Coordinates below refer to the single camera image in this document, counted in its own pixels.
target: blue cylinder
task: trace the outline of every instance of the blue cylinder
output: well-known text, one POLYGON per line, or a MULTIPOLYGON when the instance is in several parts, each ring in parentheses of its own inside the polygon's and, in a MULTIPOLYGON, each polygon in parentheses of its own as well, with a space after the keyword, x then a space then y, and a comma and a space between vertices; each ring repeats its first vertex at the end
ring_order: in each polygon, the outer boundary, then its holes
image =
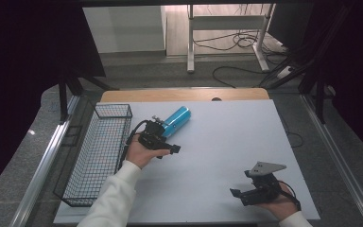
POLYGON ((190 110, 182 106, 164 121, 163 137, 169 138, 175 131, 183 126, 191 116, 190 110))

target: black cable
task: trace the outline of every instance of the black cable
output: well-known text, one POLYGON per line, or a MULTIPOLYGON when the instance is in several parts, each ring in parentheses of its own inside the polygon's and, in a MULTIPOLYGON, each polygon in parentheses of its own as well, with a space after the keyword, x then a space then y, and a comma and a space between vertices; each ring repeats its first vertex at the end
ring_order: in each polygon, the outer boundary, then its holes
POLYGON ((295 198, 297 198, 297 197, 296 197, 296 192, 293 190, 293 188, 292 188, 290 185, 288 185, 287 183, 282 182, 282 181, 278 181, 278 182, 279 182, 279 183, 282 183, 282 184, 284 184, 284 185, 286 185, 286 186, 288 187, 288 189, 290 189, 291 193, 293 193, 293 196, 294 196, 295 198))
POLYGON ((293 195, 291 195, 291 194, 285 192, 284 190, 282 190, 280 188, 277 188, 275 186, 270 185, 270 187, 273 190, 277 191, 279 194, 281 194, 281 195, 285 196, 286 198, 290 199, 291 201, 293 201, 293 203, 296 204, 297 210, 301 211, 302 210, 302 205, 301 205, 300 201, 297 199, 296 193, 294 192, 293 188, 290 185, 288 185, 287 183, 284 183, 284 182, 281 182, 281 181, 278 181, 278 182, 283 183, 287 187, 289 187, 289 189, 292 191, 293 195))
POLYGON ((269 53, 272 53, 272 54, 277 54, 277 55, 288 55, 289 53, 287 52, 279 52, 279 51, 274 51, 274 50, 271 50, 269 47, 267 47, 264 43, 262 43, 262 47, 263 47, 263 50, 265 49, 267 52, 269 53))
POLYGON ((271 61, 269 59, 269 56, 281 56, 281 55, 278 55, 278 54, 267 54, 267 53, 265 53, 265 59, 267 60, 267 62, 269 62, 271 64, 280 64, 281 63, 281 61, 280 62, 271 61))
POLYGON ((233 33, 233 34, 229 34, 229 35, 225 35, 225 36, 219 36, 219 37, 214 37, 214 38, 210 38, 210 39, 205 39, 205 40, 193 40, 193 43, 197 46, 201 46, 201 47, 206 47, 206 48, 210 48, 210 49, 214 49, 214 50, 222 50, 222 51, 226 51, 226 50, 230 50, 230 49, 233 49, 235 48, 236 46, 239 46, 241 48, 247 48, 249 46, 252 46, 253 43, 251 42, 250 44, 248 45, 243 45, 243 44, 240 44, 242 41, 248 41, 248 40, 253 40, 254 42, 256 41, 256 37, 248 34, 249 31, 244 31, 244 32, 236 32, 236 33, 233 33), (221 49, 221 48, 216 48, 216 47, 213 47, 213 46, 210 46, 210 45, 204 45, 204 44, 198 44, 198 43, 201 43, 201 42, 206 42, 206 41, 213 41, 213 40, 218 40, 218 39, 223 39, 223 38, 227 38, 227 37, 231 37, 233 36, 233 42, 234 42, 234 45, 231 46, 231 47, 228 47, 228 48, 224 48, 224 49, 221 49))
POLYGON ((215 75, 215 72, 219 69, 224 69, 224 68, 228 68, 228 69, 236 69, 236 70, 240 70, 240 71, 245 71, 245 72, 249 72, 249 73, 253 73, 253 74, 265 74, 263 72, 255 72, 255 71, 251 71, 249 69, 243 69, 243 68, 238 68, 238 67, 233 67, 233 66, 220 66, 218 68, 216 68, 214 71, 212 71, 212 77, 213 79, 217 80, 218 82, 221 82, 227 86, 230 86, 230 87, 233 87, 233 88, 236 88, 235 86, 231 85, 230 83, 227 83, 227 82, 224 82, 220 79, 218 79, 215 75))
POLYGON ((128 137, 128 140, 126 141, 126 145, 123 148, 122 155, 120 156, 119 166, 118 166, 117 170, 119 170, 122 167, 122 163, 126 159, 126 155, 128 153, 128 149, 129 149, 129 145, 131 144, 132 137, 136 134, 138 128, 140 128, 144 123, 148 123, 148 122, 149 122, 148 120, 144 120, 144 121, 138 123, 138 125, 134 128, 134 130, 131 131, 131 133, 128 137))
POLYGON ((251 10, 252 10, 252 4, 250 4, 251 7, 250 7, 250 11, 249 11, 249 15, 251 15, 251 10))
POLYGON ((240 9, 240 15, 241 15, 241 7, 242 7, 242 5, 243 4, 238 4, 238 9, 234 12, 233 15, 235 15, 238 12, 239 9, 240 9))
POLYGON ((295 51, 289 53, 287 58, 284 61, 282 61, 280 64, 278 64, 274 68, 274 70, 272 70, 272 72, 270 72, 269 75, 267 75, 257 86, 266 88, 268 83, 272 79, 276 79, 278 74, 295 60, 301 60, 303 65, 311 63, 311 55, 314 53, 316 44, 320 41, 324 33, 330 28, 332 24, 332 18, 334 16, 336 16, 335 13, 331 13, 331 15, 329 15, 328 20, 326 20, 326 22, 324 23, 324 25, 322 25, 322 27, 318 29, 317 33, 313 37, 311 37, 311 39, 306 44, 300 46, 295 51))
POLYGON ((246 4, 246 9, 244 9, 244 15, 247 15, 247 8, 249 7, 249 4, 246 4))
POLYGON ((259 14, 262 14, 262 9, 264 8, 264 4, 261 4, 261 11, 259 12, 259 14))
POLYGON ((295 146, 290 145, 290 146, 292 148, 299 148, 299 147, 301 147, 304 144, 303 137, 300 134, 296 133, 296 132, 291 132, 290 131, 290 128, 288 127, 287 122, 285 121, 285 118, 281 115, 281 113, 279 112, 279 110, 278 110, 277 107, 276 107, 276 112, 278 113, 279 117, 282 119, 282 125, 285 128, 285 134, 287 135, 287 137, 288 137, 288 135, 292 134, 292 135, 298 136, 300 138, 300 140, 301 140, 301 142, 300 142, 299 145, 295 145, 295 146))
POLYGON ((207 10, 209 11, 209 14, 212 15, 212 12, 209 10, 209 5, 207 5, 207 10))

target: metal rail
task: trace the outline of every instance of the metal rail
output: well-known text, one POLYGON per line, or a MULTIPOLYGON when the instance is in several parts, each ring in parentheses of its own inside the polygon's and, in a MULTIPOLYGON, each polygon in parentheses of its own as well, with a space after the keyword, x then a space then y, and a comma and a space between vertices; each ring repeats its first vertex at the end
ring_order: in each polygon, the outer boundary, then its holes
POLYGON ((309 112, 314 125, 316 126, 318 132, 320 133, 320 137, 323 143, 328 148, 328 151, 334 161, 338 172, 340 173, 343 181, 346 183, 347 188, 353 196, 353 199, 358 206, 358 209, 363 217, 363 188, 358 180, 355 178, 355 175, 350 170, 349 165, 344 159, 343 155, 340 152, 335 140, 333 139, 331 133, 328 131, 328 128, 325 124, 321 124, 314 110, 314 104, 309 95, 302 96, 302 100, 304 102, 306 110, 309 112))
POLYGON ((69 117, 63 124, 58 125, 55 129, 55 132, 51 138, 51 141, 48 144, 48 147, 45 150, 42 160, 37 167, 37 170, 34 173, 34 176, 23 196, 20 204, 17 208, 16 213, 13 216, 13 219, 10 223, 10 227, 20 227, 25 226, 28 220, 28 217, 31 214, 31 211, 34 207, 38 196, 40 195, 41 189, 43 188, 43 184, 45 182, 46 176, 49 173, 49 169, 52 163, 55 160, 55 156, 57 151, 59 150, 61 140, 66 134, 66 130, 69 127, 69 122, 72 117, 72 113, 75 110, 79 101, 78 96, 72 96, 68 104, 69 117))

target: white tabletop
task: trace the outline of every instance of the white tabletop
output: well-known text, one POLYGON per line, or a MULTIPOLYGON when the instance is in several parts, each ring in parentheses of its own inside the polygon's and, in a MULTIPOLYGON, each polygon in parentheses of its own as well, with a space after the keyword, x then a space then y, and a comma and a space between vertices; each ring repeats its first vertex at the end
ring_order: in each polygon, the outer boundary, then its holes
MULTIPOLYGON (((276 178, 295 190, 307 219, 320 216, 272 100, 131 102, 131 128, 153 115, 165 120, 186 106, 191 118, 166 142, 180 153, 154 159, 136 185, 129 223, 258 223, 275 218, 243 206, 230 188, 254 189, 244 174, 257 161, 283 164, 276 178)), ((78 223, 89 208, 61 203, 54 223, 78 223)))

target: dark background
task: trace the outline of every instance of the dark background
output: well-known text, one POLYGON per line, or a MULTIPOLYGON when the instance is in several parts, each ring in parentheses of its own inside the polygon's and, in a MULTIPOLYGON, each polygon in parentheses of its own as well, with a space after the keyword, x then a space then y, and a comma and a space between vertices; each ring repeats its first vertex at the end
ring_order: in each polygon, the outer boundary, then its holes
MULTIPOLYGON (((316 4, 302 42, 327 23, 337 5, 316 4)), ((356 1, 321 61, 337 95, 334 105, 363 141, 363 2, 356 1)), ((0 174, 60 74, 104 71, 82 8, 0 2, 0 174)))
POLYGON ((104 77, 82 8, 0 1, 0 174, 59 75, 104 77))

